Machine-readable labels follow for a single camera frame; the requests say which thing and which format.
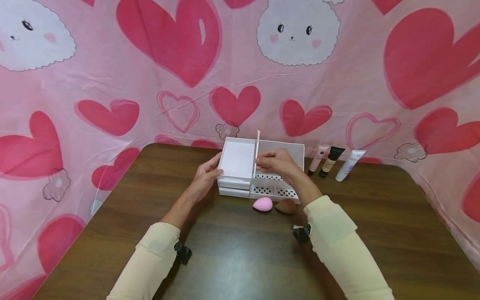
pink makeup sponge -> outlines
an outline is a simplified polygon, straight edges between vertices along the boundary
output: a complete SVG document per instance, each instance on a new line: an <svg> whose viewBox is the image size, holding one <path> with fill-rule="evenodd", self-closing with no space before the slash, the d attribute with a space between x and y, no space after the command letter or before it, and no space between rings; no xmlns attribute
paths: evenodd
<svg viewBox="0 0 480 300"><path fill-rule="evenodd" d="M259 210L261 212L270 211L273 208L272 199L270 199L268 197L262 197L262 198L258 199L257 201L255 201L255 203L253 204L253 208L255 208L256 210Z"/></svg>

person's left hand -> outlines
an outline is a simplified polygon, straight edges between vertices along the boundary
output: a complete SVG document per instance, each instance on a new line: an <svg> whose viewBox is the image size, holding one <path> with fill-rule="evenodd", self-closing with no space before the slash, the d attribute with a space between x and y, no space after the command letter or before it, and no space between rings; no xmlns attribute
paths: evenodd
<svg viewBox="0 0 480 300"><path fill-rule="evenodd" d="M190 186L185 190L184 195L192 199L194 202L202 200L203 197L207 195L215 182L215 178L223 173L223 170L216 168L221 156L222 153L220 152L198 167L197 173Z"/></svg>

white storage box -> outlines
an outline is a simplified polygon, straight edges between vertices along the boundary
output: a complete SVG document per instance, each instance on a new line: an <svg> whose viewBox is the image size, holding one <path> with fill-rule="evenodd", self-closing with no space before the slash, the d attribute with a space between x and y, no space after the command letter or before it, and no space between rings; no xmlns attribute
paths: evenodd
<svg viewBox="0 0 480 300"><path fill-rule="evenodd" d="M300 204L293 188L276 174L265 174L255 169L258 153L285 148L295 163L303 170L305 145L263 141L258 138L241 139L227 137L222 158L218 165L224 172L217 178L220 195L258 199L270 197L274 201L292 198Z"/></svg>

wooden table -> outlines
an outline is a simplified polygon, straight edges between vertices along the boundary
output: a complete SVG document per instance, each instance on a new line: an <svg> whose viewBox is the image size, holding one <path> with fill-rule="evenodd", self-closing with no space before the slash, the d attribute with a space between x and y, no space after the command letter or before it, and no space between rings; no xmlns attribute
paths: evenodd
<svg viewBox="0 0 480 300"><path fill-rule="evenodd" d="M148 227L216 152L146 147L35 299L104 299ZM396 299L480 299L479 274L408 173L359 163L337 182L341 165L312 179L355 221ZM252 203L213 189L180 238L192 258L173 266L155 299L343 299L311 244L292 236L291 224L305 224L300 208L287 216Z"/></svg>

makeup tube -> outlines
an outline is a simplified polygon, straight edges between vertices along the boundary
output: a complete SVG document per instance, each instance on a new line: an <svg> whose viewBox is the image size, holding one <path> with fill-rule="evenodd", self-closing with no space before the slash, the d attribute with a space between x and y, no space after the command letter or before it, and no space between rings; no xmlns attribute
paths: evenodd
<svg viewBox="0 0 480 300"><path fill-rule="evenodd" d="M353 166L360 160L360 158L365 154L365 150L352 150L350 158L343 164L340 171L338 171L335 179L342 182L343 179L352 171Z"/></svg>
<svg viewBox="0 0 480 300"><path fill-rule="evenodd" d="M320 161L324 157L325 152L328 151L328 148L330 148L330 145L319 145L317 147L317 153L315 154L315 157L310 164L310 169L308 169L308 175L312 175L313 173L315 173L318 165L320 164Z"/></svg>
<svg viewBox="0 0 480 300"><path fill-rule="evenodd" d="M344 148L333 147L330 148L330 154L328 155L327 160L324 163L324 166L320 170L320 177L325 178L328 175L328 172L332 169L333 165L335 164L336 160L340 157L340 155L345 151Z"/></svg>

